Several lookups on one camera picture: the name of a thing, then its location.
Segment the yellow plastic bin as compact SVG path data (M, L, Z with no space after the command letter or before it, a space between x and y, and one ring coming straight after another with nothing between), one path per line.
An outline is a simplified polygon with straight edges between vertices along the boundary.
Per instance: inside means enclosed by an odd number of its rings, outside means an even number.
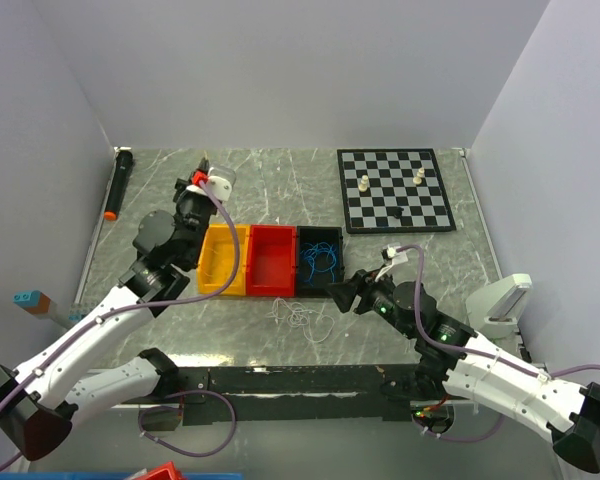
M235 226L240 251L240 266L231 285L222 292L225 296L246 295L246 264L251 226ZM207 230L197 268L197 290L209 294L219 289L229 278L234 266L234 243L229 226L210 225Z

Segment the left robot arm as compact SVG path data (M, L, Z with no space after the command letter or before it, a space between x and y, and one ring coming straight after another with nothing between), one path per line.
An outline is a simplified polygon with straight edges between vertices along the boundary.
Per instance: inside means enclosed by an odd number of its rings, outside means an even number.
M210 220L225 214L236 173L201 160L176 181L174 212L153 210L140 222L135 261L107 295L65 334L14 368L0 365L0 429L29 461L54 451L90 416L126 400L173 397L177 368L157 349L93 377L87 371L114 345L183 304L187 272L197 268Z

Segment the red plastic bin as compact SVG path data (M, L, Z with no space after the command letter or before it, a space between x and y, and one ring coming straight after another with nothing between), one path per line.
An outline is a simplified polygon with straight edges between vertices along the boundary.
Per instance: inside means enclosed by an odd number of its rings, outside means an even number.
M247 252L246 294L293 297L296 284L294 226L254 224Z

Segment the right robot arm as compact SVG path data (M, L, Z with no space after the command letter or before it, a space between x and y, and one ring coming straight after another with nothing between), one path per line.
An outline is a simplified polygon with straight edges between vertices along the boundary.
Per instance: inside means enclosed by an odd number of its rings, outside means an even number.
M374 312L414 340L419 363L389 395L472 400L531 429L572 466L600 472L600 384L551 378L439 311L413 282L395 284L360 270L326 292L341 312Z

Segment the black plastic bin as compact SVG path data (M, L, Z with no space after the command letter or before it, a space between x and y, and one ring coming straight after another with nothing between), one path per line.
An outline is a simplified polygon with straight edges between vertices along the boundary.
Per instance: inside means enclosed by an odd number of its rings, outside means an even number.
M341 227L296 227L295 296L326 298L326 287L344 279Z

